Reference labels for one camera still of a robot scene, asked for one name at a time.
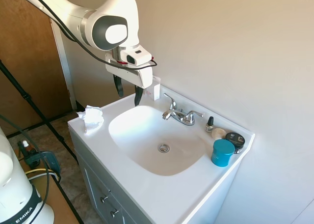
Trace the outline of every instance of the faucet handle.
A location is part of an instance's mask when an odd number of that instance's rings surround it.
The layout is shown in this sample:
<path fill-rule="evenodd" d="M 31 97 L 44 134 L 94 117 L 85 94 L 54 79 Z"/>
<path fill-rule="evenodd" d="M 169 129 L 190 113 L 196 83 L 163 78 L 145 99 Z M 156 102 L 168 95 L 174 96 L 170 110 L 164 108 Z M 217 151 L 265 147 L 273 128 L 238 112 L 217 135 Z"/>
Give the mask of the faucet handle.
<path fill-rule="evenodd" d="M 164 93 L 163 95 L 171 99 L 171 105 L 170 105 L 169 109 L 171 109 L 171 110 L 177 110 L 178 107 L 177 107 L 177 103 L 176 103 L 176 101 L 174 100 L 174 98 L 172 98 L 171 96 L 169 96 L 167 93 Z"/>
<path fill-rule="evenodd" d="M 204 117 L 204 115 L 202 113 L 191 110 L 190 112 L 187 113 L 187 115 L 185 116 L 185 119 L 187 121 L 193 122 L 194 121 L 194 114 L 196 114 L 200 117 Z"/>

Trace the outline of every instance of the teal jar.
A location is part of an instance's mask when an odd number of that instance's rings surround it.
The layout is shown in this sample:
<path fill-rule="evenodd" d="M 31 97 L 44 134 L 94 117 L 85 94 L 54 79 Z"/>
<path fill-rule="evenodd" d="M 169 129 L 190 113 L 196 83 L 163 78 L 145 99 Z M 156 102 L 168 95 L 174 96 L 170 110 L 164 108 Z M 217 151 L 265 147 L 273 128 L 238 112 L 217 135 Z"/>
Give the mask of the teal jar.
<path fill-rule="evenodd" d="M 225 139 L 216 140 L 213 146 L 211 161 L 219 167 L 226 167 L 234 152 L 235 146 L 230 141 Z"/>

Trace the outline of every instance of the wooden table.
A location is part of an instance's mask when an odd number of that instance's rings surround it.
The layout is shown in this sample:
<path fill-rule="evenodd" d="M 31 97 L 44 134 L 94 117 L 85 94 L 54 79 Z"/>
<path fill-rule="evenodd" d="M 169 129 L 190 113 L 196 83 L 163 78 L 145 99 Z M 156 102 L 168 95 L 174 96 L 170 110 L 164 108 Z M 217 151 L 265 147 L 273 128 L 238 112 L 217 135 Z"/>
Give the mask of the wooden table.
<path fill-rule="evenodd" d="M 21 160 L 20 164 L 24 171 L 30 170 L 30 167 L 24 162 L 24 160 Z M 44 166 L 41 161 L 40 165 L 37 168 L 43 168 L 43 167 Z M 37 172 L 37 173 L 34 172 L 31 174 L 28 174 L 28 177 L 31 177 L 31 176 L 34 176 L 36 174 L 40 174 L 43 172 L 44 171 Z M 33 179 L 31 182 L 32 184 L 34 184 L 34 186 L 40 193 L 42 199 L 44 199 L 46 195 L 47 177 L 41 176 L 41 177 Z M 84 222 L 82 221 L 82 219 L 76 212 L 75 208 L 73 207 L 67 195 L 64 193 L 62 187 L 60 186 L 56 178 L 51 175 L 49 178 L 49 194 L 47 197 L 46 204 L 48 204 L 53 209 L 53 212 L 54 212 L 53 224 L 84 224 Z"/>

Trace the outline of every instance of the blue lid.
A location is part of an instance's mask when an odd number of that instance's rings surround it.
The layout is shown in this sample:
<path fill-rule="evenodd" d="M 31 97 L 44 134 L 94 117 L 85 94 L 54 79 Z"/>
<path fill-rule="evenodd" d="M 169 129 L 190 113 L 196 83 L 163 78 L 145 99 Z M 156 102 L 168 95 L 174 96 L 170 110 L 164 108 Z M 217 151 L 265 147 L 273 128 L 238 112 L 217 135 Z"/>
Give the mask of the blue lid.
<path fill-rule="evenodd" d="M 235 146 L 228 140 L 219 139 L 214 142 L 214 150 L 222 154 L 233 154 Z"/>

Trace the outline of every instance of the crumpled tissue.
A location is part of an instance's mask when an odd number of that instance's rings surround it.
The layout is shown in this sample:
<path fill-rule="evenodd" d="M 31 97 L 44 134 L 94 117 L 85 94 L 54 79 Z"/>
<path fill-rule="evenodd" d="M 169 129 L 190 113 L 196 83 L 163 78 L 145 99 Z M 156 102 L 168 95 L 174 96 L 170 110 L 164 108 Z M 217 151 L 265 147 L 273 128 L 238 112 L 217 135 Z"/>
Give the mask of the crumpled tissue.
<path fill-rule="evenodd" d="M 90 134 L 99 129 L 104 123 L 103 111 L 99 107 L 87 106 L 85 112 L 77 112 L 78 117 L 84 120 L 85 133 Z"/>

